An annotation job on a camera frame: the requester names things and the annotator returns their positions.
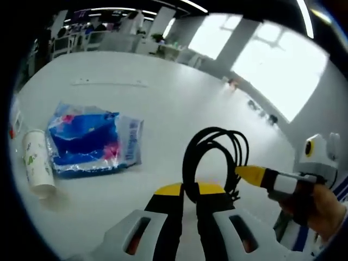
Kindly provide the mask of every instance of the bright window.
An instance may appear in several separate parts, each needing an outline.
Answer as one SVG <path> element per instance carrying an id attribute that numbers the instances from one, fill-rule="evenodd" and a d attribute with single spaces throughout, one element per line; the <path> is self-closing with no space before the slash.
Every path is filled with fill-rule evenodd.
<path id="1" fill-rule="evenodd" d="M 278 38 L 273 44 L 263 41 Z M 327 59 L 319 46 L 302 35 L 281 26 L 268 27 L 256 31 L 232 70 L 250 82 L 291 122 L 314 92 Z"/>
<path id="2" fill-rule="evenodd" d="M 257 29 L 256 35 L 264 39 L 268 42 L 274 42 L 277 40 L 278 36 L 281 33 L 281 28 L 277 24 L 273 23 L 264 23 L 261 24 L 260 27 Z"/>
<path id="3" fill-rule="evenodd" d="M 216 59 L 241 20 L 241 16 L 211 14 L 207 16 L 193 37 L 189 48 Z"/>

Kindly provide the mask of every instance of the table surface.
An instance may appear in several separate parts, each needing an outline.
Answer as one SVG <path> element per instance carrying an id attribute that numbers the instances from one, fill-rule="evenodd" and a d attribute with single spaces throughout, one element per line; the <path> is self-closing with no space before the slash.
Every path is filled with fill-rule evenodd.
<path id="1" fill-rule="evenodd" d="M 182 159 L 201 129 L 241 131 L 250 144 L 249 164 L 291 171 L 294 150 L 280 131 L 247 106 L 248 97 L 221 80 L 185 65 L 138 54 L 81 52 L 62 55 L 35 74 L 19 92 L 25 123 L 45 129 L 60 101 L 96 105 L 144 119 L 142 165 L 115 175 L 59 180 L 57 198 L 39 201 L 28 188 L 22 157 L 24 130 L 10 142 L 14 178 L 34 226 L 60 258 L 91 251 L 104 233 L 134 209 L 144 209 L 159 187 L 182 180 Z M 232 148 L 227 139 L 221 143 Z M 197 179 L 224 184 L 226 162 L 209 151 Z M 243 207 L 272 226 L 280 208 L 266 191 L 241 181 Z M 177 260 L 204 260 L 195 206 L 185 199 Z"/>

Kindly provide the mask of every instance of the coiled cable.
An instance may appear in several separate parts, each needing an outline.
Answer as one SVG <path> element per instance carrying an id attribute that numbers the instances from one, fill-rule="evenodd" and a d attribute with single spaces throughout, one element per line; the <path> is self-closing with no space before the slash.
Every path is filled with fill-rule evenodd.
<path id="1" fill-rule="evenodd" d="M 226 149 L 220 143 L 215 141 L 216 138 L 223 135 L 227 135 L 233 144 L 234 159 L 228 151 L 228 149 Z M 241 137 L 245 143 L 246 156 L 244 159 L 244 163 L 241 144 L 237 136 Z M 236 166 L 246 166 L 248 163 L 249 144 L 247 138 L 243 135 L 243 133 L 235 130 L 225 130 L 219 127 L 209 127 L 201 130 L 192 138 L 192 140 L 189 142 L 186 148 L 183 159 L 183 184 L 187 196 L 194 203 L 196 202 L 196 195 L 195 192 L 190 191 L 189 188 L 192 188 L 195 184 L 196 169 L 200 160 L 206 152 L 213 148 L 221 150 L 226 157 L 227 178 L 224 187 L 225 192 L 231 195 L 233 201 L 236 201 L 240 198 L 239 192 L 236 191 L 236 187 L 241 178 L 234 171 Z"/>

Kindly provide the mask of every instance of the white paper cup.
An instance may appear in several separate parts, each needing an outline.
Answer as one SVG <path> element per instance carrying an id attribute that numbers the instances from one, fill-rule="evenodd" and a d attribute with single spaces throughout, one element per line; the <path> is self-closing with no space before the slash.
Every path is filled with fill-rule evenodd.
<path id="1" fill-rule="evenodd" d="M 39 198 L 47 198 L 55 191 L 55 186 L 48 162 L 45 132 L 30 130 L 22 142 L 29 187 Z"/>

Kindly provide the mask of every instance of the plastic bag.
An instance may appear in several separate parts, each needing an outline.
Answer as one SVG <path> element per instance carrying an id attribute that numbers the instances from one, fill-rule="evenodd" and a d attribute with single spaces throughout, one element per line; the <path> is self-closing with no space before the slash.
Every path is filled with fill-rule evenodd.
<path id="1" fill-rule="evenodd" d="M 59 177 L 113 173 L 141 163 L 143 121 L 97 107 L 59 104 L 47 129 L 47 147 Z"/>

